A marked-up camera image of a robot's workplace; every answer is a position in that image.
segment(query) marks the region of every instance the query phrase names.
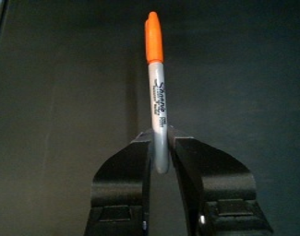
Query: black background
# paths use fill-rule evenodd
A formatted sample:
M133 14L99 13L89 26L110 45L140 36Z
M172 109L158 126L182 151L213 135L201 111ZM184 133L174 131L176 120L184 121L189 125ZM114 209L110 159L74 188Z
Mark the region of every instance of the black background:
M276 235L300 235L300 1L22 0L0 29L3 236L85 232L94 172L150 128L152 10L168 121L247 165ZM152 235L184 235L152 212Z

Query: sharpie logo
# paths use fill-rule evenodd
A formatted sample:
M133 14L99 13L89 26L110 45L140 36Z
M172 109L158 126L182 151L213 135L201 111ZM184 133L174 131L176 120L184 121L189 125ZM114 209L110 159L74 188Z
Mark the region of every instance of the sharpie logo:
M161 82L161 84L157 84L157 79L154 80L154 87L157 89L157 103L160 112L165 112L166 105L165 105L165 82Z

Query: black surface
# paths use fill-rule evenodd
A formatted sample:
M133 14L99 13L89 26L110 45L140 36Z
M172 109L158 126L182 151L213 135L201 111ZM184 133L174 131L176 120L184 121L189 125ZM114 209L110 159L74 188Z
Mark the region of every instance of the black surface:
M150 127L152 10L169 123L243 162L276 235L300 235L300 1L27 0L0 31L0 235L83 234L94 172Z

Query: sharpie marker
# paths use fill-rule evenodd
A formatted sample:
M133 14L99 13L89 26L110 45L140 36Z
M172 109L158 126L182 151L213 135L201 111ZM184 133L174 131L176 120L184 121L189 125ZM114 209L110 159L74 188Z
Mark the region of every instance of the sharpie marker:
M164 70L162 32L156 12L145 23L146 59L150 76L150 110L154 141L154 166L158 173L168 172L169 152L166 142L166 91Z

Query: orange marker cap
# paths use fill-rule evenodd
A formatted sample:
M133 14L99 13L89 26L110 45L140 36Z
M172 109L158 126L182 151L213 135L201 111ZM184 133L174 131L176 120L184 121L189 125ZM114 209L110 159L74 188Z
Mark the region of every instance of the orange marker cap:
M164 45L160 20L156 12L150 12L145 22L145 41L148 63L164 62Z

